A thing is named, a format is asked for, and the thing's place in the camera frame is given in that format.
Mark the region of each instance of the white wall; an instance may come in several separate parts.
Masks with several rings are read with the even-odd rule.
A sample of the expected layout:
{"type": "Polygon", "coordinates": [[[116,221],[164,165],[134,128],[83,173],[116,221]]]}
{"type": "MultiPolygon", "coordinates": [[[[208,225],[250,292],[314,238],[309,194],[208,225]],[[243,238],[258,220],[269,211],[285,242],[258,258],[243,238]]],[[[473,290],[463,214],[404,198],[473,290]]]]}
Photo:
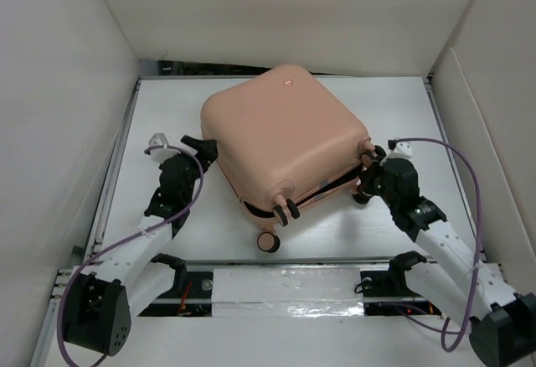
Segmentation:
{"type": "Polygon", "coordinates": [[[137,60],[103,0],[0,0],[0,365],[85,238],[137,60]]]}
{"type": "Polygon", "coordinates": [[[536,290],[535,3],[475,0],[433,80],[449,138],[482,179],[488,253],[525,291],[536,290]]]}
{"type": "Polygon", "coordinates": [[[426,75],[468,0],[106,0],[142,59],[426,75]]]}

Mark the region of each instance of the black zipper strip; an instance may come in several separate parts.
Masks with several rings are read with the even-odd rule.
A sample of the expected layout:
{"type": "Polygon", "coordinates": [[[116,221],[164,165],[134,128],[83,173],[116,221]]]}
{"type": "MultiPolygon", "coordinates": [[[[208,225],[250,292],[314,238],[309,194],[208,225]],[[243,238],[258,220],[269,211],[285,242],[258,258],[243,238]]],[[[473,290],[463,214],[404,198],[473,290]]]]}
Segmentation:
{"type": "MultiPolygon", "coordinates": [[[[311,195],[307,196],[306,198],[302,199],[300,202],[296,204],[296,206],[300,206],[305,204],[307,201],[313,199],[317,195],[326,193],[327,191],[331,191],[332,189],[335,189],[336,187],[339,187],[341,185],[344,185],[354,179],[356,179],[359,175],[359,172],[363,169],[363,165],[360,164],[356,168],[353,168],[348,173],[343,174],[341,177],[333,180],[330,184],[326,185],[325,187],[322,187],[318,191],[312,193],[311,195]]],[[[263,219],[269,219],[274,218],[273,212],[267,212],[265,210],[259,209],[256,206],[244,201],[245,207],[248,209],[248,211],[254,215],[257,218],[263,218],[263,219]]]]}

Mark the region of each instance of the rose gold suitcase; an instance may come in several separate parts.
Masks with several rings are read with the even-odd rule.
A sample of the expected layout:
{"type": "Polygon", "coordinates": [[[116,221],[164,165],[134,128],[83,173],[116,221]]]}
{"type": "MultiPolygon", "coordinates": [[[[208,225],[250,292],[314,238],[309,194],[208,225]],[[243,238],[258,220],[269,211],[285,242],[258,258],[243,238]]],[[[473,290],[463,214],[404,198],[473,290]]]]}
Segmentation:
{"type": "Polygon", "coordinates": [[[257,245],[266,252],[280,245],[275,223],[354,190],[360,155],[374,150],[363,123],[297,65],[210,96],[201,130],[218,142],[218,164],[260,228],[257,245]]]}

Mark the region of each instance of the purple cable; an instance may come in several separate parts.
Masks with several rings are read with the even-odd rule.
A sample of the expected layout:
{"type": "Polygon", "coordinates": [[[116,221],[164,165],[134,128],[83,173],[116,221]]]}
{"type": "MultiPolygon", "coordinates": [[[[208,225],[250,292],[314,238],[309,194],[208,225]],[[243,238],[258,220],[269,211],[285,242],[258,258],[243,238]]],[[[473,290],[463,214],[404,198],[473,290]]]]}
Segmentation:
{"type": "MultiPolygon", "coordinates": [[[[199,186],[198,186],[198,189],[197,191],[195,192],[195,195],[192,197],[192,200],[190,201],[190,203],[188,205],[186,205],[183,209],[181,209],[180,212],[176,213],[174,216],[162,221],[162,222],[159,222],[153,226],[150,226],[148,227],[147,229],[145,229],[145,232],[146,233],[150,233],[156,229],[160,229],[162,226],[164,225],[167,225],[168,223],[171,223],[173,222],[174,220],[180,218],[181,216],[183,216],[190,208],[192,208],[192,205],[198,200],[198,197],[199,197],[199,194],[201,194],[201,188],[203,187],[203,181],[204,181],[204,174],[203,174],[203,166],[201,165],[201,163],[199,162],[199,160],[192,154],[190,153],[189,151],[186,151],[180,147],[171,147],[171,146],[166,146],[167,148],[169,149],[172,149],[173,151],[177,151],[179,153],[183,153],[185,155],[187,155],[188,157],[192,158],[198,168],[199,168],[199,186]]],[[[164,148],[164,145],[156,145],[156,146],[152,146],[152,147],[149,147],[148,149],[146,149],[145,153],[148,153],[150,151],[152,151],[153,149],[161,149],[161,148],[164,148]]],[[[92,257],[88,258],[87,260],[85,260],[84,262],[82,262],[82,265],[80,265],[80,267],[73,272],[73,274],[71,275],[70,279],[69,279],[69,282],[67,283],[67,285],[65,285],[65,290],[64,290],[64,294],[63,296],[61,297],[61,300],[59,301],[59,310],[58,310],[58,322],[57,322],[57,326],[56,326],[56,337],[58,339],[58,347],[59,347],[59,352],[61,353],[61,356],[63,357],[63,359],[65,360],[65,363],[67,363],[67,365],[69,367],[79,367],[74,360],[71,359],[71,357],[69,356],[69,354],[67,353],[67,348],[65,347],[65,340],[64,340],[64,333],[63,333],[63,330],[62,330],[62,327],[63,327],[63,319],[64,319],[64,313],[65,313],[65,299],[67,298],[67,295],[69,294],[70,292],[70,289],[72,288],[73,284],[74,284],[74,281],[76,280],[76,278],[80,275],[80,273],[82,272],[82,270],[84,268],[86,268],[88,265],[90,265],[91,263],[95,262],[98,258],[102,257],[104,254],[112,251],[112,250],[115,250],[117,247],[119,246],[122,246],[123,244],[126,244],[132,240],[135,240],[137,239],[138,237],[141,237],[143,235],[143,233],[141,231],[138,231],[137,233],[134,233],[133,235],[129,235],[128,237],[122,239],[122,240],[119,240],[117,241],[116,243],[112,244],[111,246],[109,247],[106,247],[104,250],[100,251],[100,252],[97,252],[96,254],[94,254],[92,257]]],[[[94,364],[91,365],[91,367],[97,367],[98,365],[100,365],[106,358],[106,355],[103,354],[94,364]]]]}
{"type": "MultiPolygon", "coordinates": [[[[403,317],[408,318],[411,322],[416,323],[417,325],[420,325],[422,328],[426,328],[426,329],[429,329],[430,331],[437,332],[437,333],[443,333],[442,329],[434,328],[434,327],[431,327],[430,325],[426,325],[425,323],[422,323],[418,319],[415,319],[415,318],[411,317],[410,315],[405,314],[401,310],[401,308],[410,308],[411,310],[413,310],[413,311],[415,311],[415,312],[417,312],[419,314],[429,315],[428,313],[425,313],[420,308],[418,308],[418,307],[416,307],[414,305],[405,304],[404,302],[381,302],[379,305],[380,306],[382,306],[382,305],[384,305],[384,306],[393,306],[398,314],[402,315],[403,317]]],[[[447,335],[458,335],[458,332],[446,331],[446,334],[447,335]]]]}
{"type": "Polygon", "coordinates": [[[445,320],[445,323],[443,324],[443,329],[441,330],[441,347],[446,352],[452,352],[456,350],[456,348],[458,347],[461,340],[466,334],[467,325],[469,324],[469,318],[471,317],[472,304],[475,299],[475,294],[477,293],[478,263],[480,262],[480,249],[482,248],[482,206],[481,206],[481,196],[480,196],[480,185],[478,183],[477,174],[475,173],[475,170],[472,168],[472,165],[469,163],[469,160],[467,160],[465,156],[463,156],[457,149],[455,149],[450,144],[440,141],[439,139],[412,137],[412,138],[394,139],[394,142],[395,143],[398,143],[398,142],[432,142],[432,143],[437,143],[439,145],[442,145],[443,147],[450,149],[456,155],[458,155],[458,157],[466,164],[467,168],[469,169],[469,173],[471,173],[473,183],[475,184],[475,191],[476,191],[476,196],[477,196],[477,234],[475,238],[475,255],[473,257],[472,278],[471,278],[471,285],[469,286],[469,295],[467,296],[466,311],[463,314],[463,320],[461,322],[460,332],[458,333],[458,336],[454,340],[454,343],[452,344],[451,347],[448,347],[445,342],[447,329],[451,321],[450,318],[447,318],[445,320]]]}

